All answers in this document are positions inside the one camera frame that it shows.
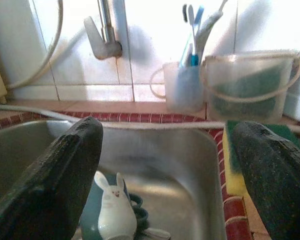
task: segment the faucet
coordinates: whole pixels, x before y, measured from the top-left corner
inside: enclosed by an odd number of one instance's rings
[[[122,46],[116,40],[114,28],[111,25],[108,0],[98,0],[99,13],[101,19],[100,35],[91,16],[84,19],[84,27],[92,48],[94,56],[99,59],[110,57],[120,57],[122,55]]]

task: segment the cable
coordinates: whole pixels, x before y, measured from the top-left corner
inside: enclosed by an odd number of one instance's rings
[[[52,44],[49,46],[49,50],[41,64],[41,66],[37,69],[37,71],[32,74],[29,78],[15,82],[15,83],[11,83],[9,85],[6,86],[6,88],[8,90],[11,89],[16,89],[16,88],[20,88],[20,87],[24,87],[26,85],[28,85],[29,83],[32,83],[33,81],[35,81],[38,77],[38,75],[42,72],[42,70],[46,67],[46,65],[48,64],[50,58],[52,57],[56,46],[58,44],[60,35],[61,35],[61,29],[62,29],[62,23],[63,23],[63,18],[64,18],[64,4],[63,4],[63,0],[58,0],[58,25],[57,25],[57,30],[55,33],[55,37],[54,40],[52,42]]]
[[[36,114],[45,115],[51,118],[66,120],[72,123],[79,121],[80,117],[69,116],[61,114],[54,111],[44,110],[36,107],[29,106],[16,106],[16,105],[2,105],[0,104],[0,110],[5,111],[18,111],[18,112],[31,112]],[[153,129],[153,130],[163,130],[163,129],[223,129],[225,123],[222,121],[198,121],[198,122],[183,122],[183,123],[149,123],[149,122],[101,122],[104,128],[112,129]],[[300,134],[300,126],[290,125],[287,127],[295,134]]]

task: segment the sponge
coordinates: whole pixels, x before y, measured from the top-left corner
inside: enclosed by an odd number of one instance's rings
[[[227,121],[223,129],[222,147],[224,159],[224,173],[226,191],[229,195],[243,196],[247,193],[245,180],[242,175],[240,163],[236,157],[231,141],[231,135],[238,121]],[[300,149],[299,139],[285,125],[264,124],[275,134],[293,142]]]

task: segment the stainless steel sink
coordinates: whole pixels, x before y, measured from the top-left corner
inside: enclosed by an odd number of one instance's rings
[[[40,120],[0,130],[0,197],[71,125]],[[98,169],[121,172],[129,192],[143,198],[149,226],[170,232],[172,240],[226,239],[217,147],[208,134],[105,128]],[[79,230],[72,239],[81,239]]]

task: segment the bunny figurine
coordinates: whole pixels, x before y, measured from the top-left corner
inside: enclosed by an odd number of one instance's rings
[[[106,177],[96,171],[95,183],[103,190],[98,231],[103,240],[133,240],[137,229],[136,215],[124,192],[124,180],[116,174],[116,185],[109,185]]]

